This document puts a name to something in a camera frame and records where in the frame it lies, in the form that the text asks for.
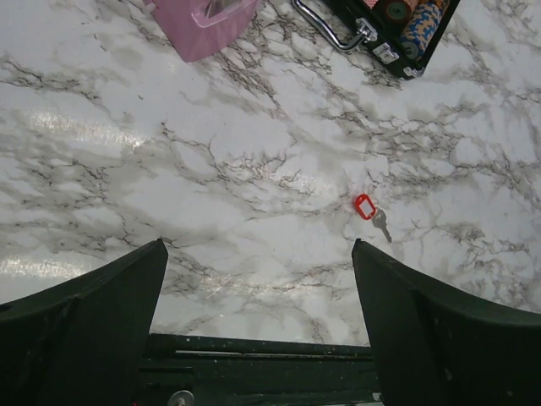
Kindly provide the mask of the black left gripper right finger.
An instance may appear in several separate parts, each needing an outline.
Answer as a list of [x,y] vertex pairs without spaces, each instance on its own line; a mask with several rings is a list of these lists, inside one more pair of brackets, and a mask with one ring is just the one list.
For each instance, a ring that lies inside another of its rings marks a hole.
[[468,294],[367,241],[352,249],[386,405],[538,405],[540,316]]

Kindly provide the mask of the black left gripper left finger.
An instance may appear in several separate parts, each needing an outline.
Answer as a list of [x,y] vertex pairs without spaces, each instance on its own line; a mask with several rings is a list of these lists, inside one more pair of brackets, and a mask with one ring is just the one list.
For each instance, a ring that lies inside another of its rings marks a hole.
[[167,266],[158,239],[1,306],[3,405],[127,405]]

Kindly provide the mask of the silver key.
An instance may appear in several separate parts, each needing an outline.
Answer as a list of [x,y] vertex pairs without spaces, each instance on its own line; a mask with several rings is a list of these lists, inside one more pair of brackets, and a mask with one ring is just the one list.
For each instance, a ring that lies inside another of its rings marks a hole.
[[387,242],[391,243],[392,242],[392,237],[391,237],[391,234],[388,231],[387,217],[386,217],[386,214],[385,214],[385,212],[383,210],[381,210],[381,209],[377,210],[377,212],[372,217],[372,223],[376,228],[378,228],[384,234],[384,237],[386,238]]

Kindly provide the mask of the black poker chip case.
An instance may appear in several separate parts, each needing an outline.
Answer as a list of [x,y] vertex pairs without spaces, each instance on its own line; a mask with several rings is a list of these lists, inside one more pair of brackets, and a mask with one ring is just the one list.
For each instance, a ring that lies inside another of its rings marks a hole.
[[459,2],[326,1],[349,29],[344,40],[304,2],[292,5],[337,51],[363,47],[390,74],[413,80],[423,75]]

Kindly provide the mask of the pink plastic box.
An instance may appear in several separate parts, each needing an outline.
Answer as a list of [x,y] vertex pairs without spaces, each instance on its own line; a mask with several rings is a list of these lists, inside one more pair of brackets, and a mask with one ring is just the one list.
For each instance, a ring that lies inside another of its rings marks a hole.
[[180,58],[192,63],[236,41],[254,18],[259,2],[155,0],[144,5]]

